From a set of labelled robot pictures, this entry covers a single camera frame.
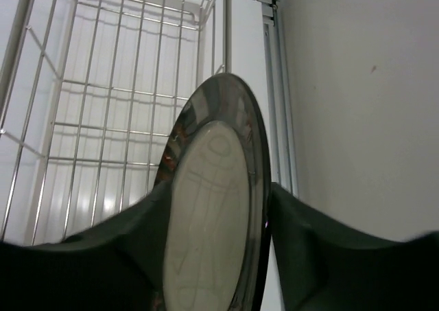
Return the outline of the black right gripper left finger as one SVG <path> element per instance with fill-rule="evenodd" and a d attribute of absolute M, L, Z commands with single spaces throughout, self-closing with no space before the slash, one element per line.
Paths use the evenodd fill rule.
<path fill-rule="evenodd" d="M 171 183 L 59 243 L 1 243 L 2 310 L 164 310 Z"/>

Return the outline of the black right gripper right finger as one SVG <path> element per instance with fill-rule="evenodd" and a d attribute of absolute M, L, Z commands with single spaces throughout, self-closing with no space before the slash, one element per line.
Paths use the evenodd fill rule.
<path fill-rule="evenodd" d="M 277 183 L 269 210 L 286 310 L 437 310 L 438 232 L 395 242 L 351 228 Z"/>

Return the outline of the black patterned rim plate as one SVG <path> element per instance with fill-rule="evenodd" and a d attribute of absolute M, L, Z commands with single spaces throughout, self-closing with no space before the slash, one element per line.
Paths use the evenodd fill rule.
<path fill-rule="evenodd" d="M 155 178 L 171 182 L 157 310 L 258 310 L 270 251 L 271 168 L 258 102 L 240 77 L 205 80 L 182 108 Z"/>

